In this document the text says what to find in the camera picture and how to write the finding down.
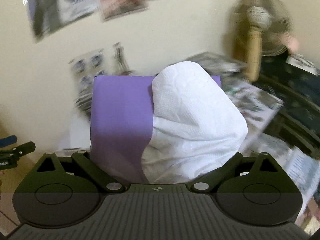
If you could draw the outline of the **purple tissue pack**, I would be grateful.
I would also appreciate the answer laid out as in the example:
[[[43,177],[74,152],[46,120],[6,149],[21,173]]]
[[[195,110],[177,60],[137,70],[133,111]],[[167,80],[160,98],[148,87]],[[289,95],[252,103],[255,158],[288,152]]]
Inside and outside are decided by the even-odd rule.
[[[197,63],[156,76],[97,76],[90,159],[127,183],[175,184],[220,168],[242,145],[247,124]]]

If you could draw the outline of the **standing electric fan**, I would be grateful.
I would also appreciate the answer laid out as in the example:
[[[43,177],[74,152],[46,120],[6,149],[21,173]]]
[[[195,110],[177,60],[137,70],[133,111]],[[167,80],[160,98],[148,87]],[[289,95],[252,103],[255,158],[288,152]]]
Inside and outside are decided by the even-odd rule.
[[[245,49],[245,76],[259,78],[261,58],[286,50],[292,37],[291,16],[280,0],[239,0],[231,16],[236,40]]]

